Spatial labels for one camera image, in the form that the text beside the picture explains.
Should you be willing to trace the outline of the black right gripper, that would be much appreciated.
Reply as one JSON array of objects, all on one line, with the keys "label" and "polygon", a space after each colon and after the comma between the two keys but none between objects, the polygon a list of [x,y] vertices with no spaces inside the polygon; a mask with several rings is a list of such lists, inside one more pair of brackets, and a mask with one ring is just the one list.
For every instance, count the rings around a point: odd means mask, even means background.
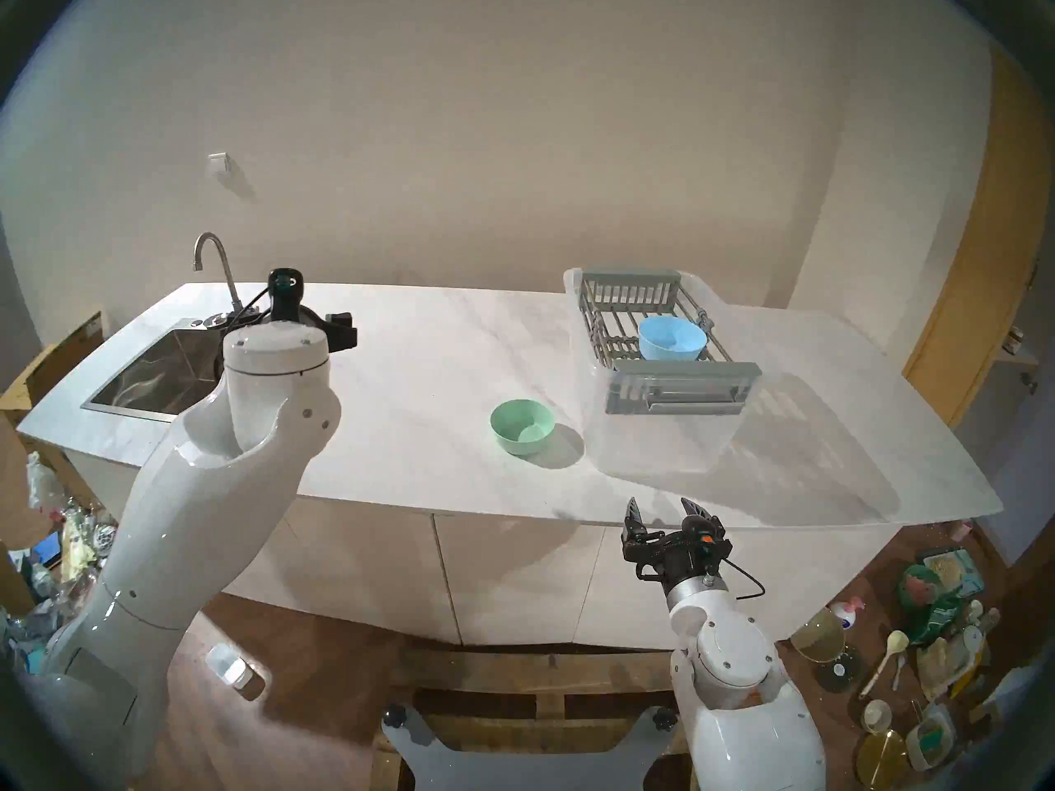
[{"label": "black right gripper", "polygon": [[672,533],[646,529],[633,497],[625,512],[622,557],[635,566],[639,580],[659,583],[665,595],[694,578],[704,586],[717,586],[720,565],[732,549],[717,516],[686,497],[682,497],[682,527]]}]

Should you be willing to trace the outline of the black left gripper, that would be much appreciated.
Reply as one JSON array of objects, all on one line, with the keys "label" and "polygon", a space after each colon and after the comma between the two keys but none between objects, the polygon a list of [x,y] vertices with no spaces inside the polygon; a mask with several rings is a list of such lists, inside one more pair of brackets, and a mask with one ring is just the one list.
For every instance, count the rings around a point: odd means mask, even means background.
[{"label": "black left gripper", "polygon": [[244,328],[245,351],[338,353],[358,346],[358,329],[350,312],[329,313],[325,321],[304,306],[298,307],[296,314],[275,314],[274,307],[274,303],[268,305],[257,321]]}]

